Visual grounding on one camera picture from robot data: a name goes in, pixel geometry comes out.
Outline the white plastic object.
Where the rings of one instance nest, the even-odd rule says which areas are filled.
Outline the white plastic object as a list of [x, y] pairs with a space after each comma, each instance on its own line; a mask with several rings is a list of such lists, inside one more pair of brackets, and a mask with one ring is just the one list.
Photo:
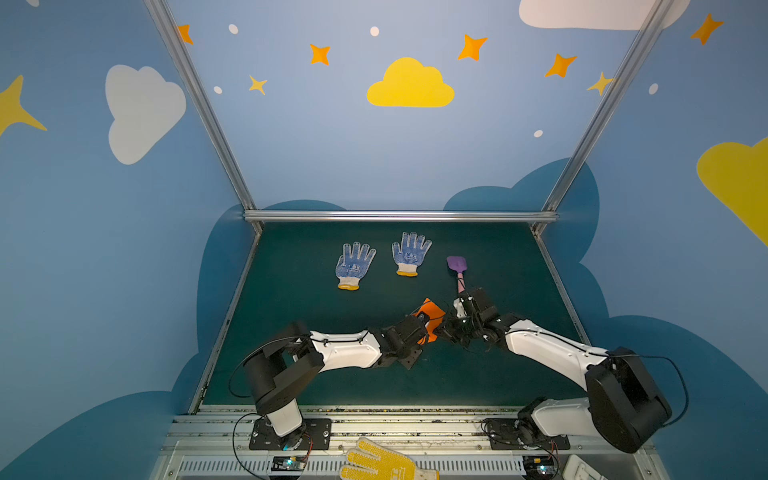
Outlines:
[[570, 455], [561, 472], [563, 480], [606, 480], [595, 468], [577, 455]]

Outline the left green circuit board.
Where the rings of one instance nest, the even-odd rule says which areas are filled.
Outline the left green circuit board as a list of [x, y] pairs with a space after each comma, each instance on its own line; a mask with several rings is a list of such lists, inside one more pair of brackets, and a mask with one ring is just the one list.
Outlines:
[[303, 458], [288, 457], [288, 456], [275, 456], [272, 459], [270, 471], [272, 473], [277, 472], [303, 472], [306, 468], [307, 461]]

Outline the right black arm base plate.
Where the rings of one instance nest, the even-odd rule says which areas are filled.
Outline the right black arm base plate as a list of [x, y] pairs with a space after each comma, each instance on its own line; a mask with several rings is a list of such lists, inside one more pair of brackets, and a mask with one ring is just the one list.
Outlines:
[[517, 418], [486, 418], [481, 430], [493, 450], [569, 450], [565, 435], [547, 436], [532, 421]]

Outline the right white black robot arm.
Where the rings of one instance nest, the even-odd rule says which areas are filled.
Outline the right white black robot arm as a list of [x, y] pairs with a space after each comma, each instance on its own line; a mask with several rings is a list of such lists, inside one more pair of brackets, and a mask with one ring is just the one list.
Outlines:
[[634, 453], [675, 421], [640, 355], [624, 347], [588, 346], [513, 313], [501, 314], [481, 288], [461, 292], [434, 332], [463, 347], [482, 340], [505, 348], [561, 374], [584, 391], [582, 398], [532, 401], [511, 427], [512, 445], [539, 446], [575, 435], [601, 437], [619, 451]]

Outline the left aluminium frame post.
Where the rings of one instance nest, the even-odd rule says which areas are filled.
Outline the left aluminium frame post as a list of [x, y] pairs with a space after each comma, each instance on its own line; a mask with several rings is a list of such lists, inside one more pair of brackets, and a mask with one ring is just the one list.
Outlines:
[[214, 150], [230, 180], [244, 214], [256, 210], [256, 205], [247, 187], [235, 155], [225, 137], [224, 131], [214, 112], [211, 101], [193, 65], [167, 1], [146, 0], [149, 14], [171, 56], [173, 63], [186, 87]]

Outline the blue dotted work glove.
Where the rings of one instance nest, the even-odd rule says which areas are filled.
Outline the blue dotted work glove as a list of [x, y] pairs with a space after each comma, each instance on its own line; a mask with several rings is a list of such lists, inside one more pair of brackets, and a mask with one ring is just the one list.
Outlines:
[[416, 277], [418, 268], [423, 264], [432, 241], [416, 232], [403, 232], [401, 240], [392, 244], [392, 257], [397, 265], [396, 274], [403, 277]]
[[377, 250], [371, 248], [369, 244], [345, 243], [335, 267], [337, 288], [347, 291], [358, 290], [360, 281], [367, 274], [376, 253]]

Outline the purple pink spatula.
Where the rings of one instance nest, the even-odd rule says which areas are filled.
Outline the purple pink spatula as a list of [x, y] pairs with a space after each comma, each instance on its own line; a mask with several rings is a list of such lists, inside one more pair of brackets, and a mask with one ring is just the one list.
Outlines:
[[466, 290], [464, 273], [467, 270], [467, 261], [462, 256], [448, 256], [446, 258], [448, 268], [456, 274], [458, 293]]

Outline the right blue dotted work glove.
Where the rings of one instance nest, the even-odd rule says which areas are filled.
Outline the right blue dotted work glove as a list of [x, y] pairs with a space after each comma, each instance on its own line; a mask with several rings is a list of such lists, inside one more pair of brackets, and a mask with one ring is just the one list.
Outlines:
[[416, 232], [403, 232], [401, 240], [392, 244], [392, 257], [397, 265], [396, 274], [403, 277], [416, 277], [418, 268], [423, 264], [432, 241]]

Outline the aluminium frame post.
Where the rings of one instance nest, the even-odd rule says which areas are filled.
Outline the aluminium frame post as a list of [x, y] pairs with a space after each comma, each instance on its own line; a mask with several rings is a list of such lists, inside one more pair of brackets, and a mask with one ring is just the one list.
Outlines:
[[146, 0], [149, 14], [171, 56], [173, 63], [186, 87], [214, 150], [230, 180], [244, 214], [256, 210], [256, 205], [247, 187], [235, 155], [225, 137], [224, 131], [214, 112], [211, 101], [193, 65], [167, 1]]
[[549, 223], [557, 220], [560, 204], [663, 32], [664, 23], [670, 16], [674, 4], [673, 0], [660, 0], [652, 4], [648, 16], [615, 73], [614, 81], [609, 85], [608, 92], [603, 95], [587, 129], [542, 207], [541, 213], [546, 214], [547, 219], [533, 224], [532, 232], [536, 238], [542, 236]]

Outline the green circuit board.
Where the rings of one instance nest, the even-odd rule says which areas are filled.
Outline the green circuit board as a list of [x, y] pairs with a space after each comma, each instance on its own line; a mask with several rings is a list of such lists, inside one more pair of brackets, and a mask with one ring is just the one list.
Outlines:
[[556, 462], [549, 457], [526, 456], [523, 468], [526, 480], [553, 480], [558, 473]]
[[275, 456], [272, 459], [270, 471], [272, 473], [277, 472], [303, 472], [306, 468], [307, 461], [303, 458], [288, 457], [288, 456]]

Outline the left blue dotted work glove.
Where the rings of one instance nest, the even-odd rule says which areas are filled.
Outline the left blue dotted work glove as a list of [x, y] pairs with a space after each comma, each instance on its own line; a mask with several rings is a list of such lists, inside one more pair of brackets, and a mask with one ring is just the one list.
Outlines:
[[358, 290], [360, 281], [367, 274], [376, 253], [377, 250], [371, 248], [369, 244], [345, 243], [335, 267], [337, 288], [347, 291]]

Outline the yellow dotted work glove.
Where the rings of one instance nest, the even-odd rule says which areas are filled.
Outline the yellow dotted work glove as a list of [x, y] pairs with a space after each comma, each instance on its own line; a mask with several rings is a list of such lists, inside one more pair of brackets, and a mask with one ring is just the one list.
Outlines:
[[366, 437], [346, 454], [340, 478], [346, 480], [440, 480], [438, 470], [422, 469], [409, 457]]

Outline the aluminium rear frame bar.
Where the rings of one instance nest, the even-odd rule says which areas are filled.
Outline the aluminium rear frame bar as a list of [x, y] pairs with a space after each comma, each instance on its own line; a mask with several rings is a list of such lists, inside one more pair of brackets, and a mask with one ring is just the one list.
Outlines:
[[247, 221], [553, 223], [556, 212], [246, 210]]

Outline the orange square paper sheet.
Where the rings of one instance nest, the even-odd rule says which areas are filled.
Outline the orange square paper sheet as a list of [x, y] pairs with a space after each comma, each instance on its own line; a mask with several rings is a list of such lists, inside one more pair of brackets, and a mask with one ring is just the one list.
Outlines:
[[416, 317], [424, 317], [426, 334], [418, 342], [419, 345], [426, 345], [428, 343], [435, 342], [438, 337], [435, 334], [435, 330], [441, 325], [446, 312], [442, 310], [435, 302], [429, 298], [425, 298], [422, 304], [417, 310], [413, 312]]

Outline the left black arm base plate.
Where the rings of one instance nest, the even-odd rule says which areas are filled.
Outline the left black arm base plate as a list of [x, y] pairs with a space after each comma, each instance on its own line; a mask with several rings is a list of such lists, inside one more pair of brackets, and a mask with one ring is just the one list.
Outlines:
[[297, 430], [279, 436], [266, 417], [260, 418], [254, 422], [248, 448], [252, 451], [328, 450], [331, 427], [329, 418], [310, 418]]

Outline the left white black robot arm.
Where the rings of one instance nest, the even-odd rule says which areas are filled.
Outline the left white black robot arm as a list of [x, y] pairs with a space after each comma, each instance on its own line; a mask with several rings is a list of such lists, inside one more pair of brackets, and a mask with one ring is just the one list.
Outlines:
[[400, 322], [351, 334], [324, 334], [294, 322], [245, 356], [243, 368], [256, 413], [255, 449], [295, 450], [312, 437], [297, 399], [321, 373], [358, 368], [410, 369], [429, 339], [423, 312]]

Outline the right green circuit board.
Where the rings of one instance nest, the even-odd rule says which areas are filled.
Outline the right green circuit board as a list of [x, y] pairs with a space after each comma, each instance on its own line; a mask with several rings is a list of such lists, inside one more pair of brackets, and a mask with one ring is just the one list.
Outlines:
[[558, 473], [556, 462], [549, 457], [526, 456], [523, 468], [526, 480], [553, 480]]

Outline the right aluminium frame post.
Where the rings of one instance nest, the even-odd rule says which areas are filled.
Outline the right aluminium frame post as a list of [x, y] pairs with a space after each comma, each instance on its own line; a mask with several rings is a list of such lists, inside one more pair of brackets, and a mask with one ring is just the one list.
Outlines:
[[549, 223], [557, 220], [560, 204], [663, 32], [664, 23], [670, 16], [674, 4], [673, 0], [660, 0], [652, 4], [648, 16], [615, 73], [614, 81], [609, 85], [608, 92], [603, 95], [587, 129], [542, 207], [541, 213], [546, 214], [547, 219], [533, 224], [532, 232], [536, 238], [542, 236]]

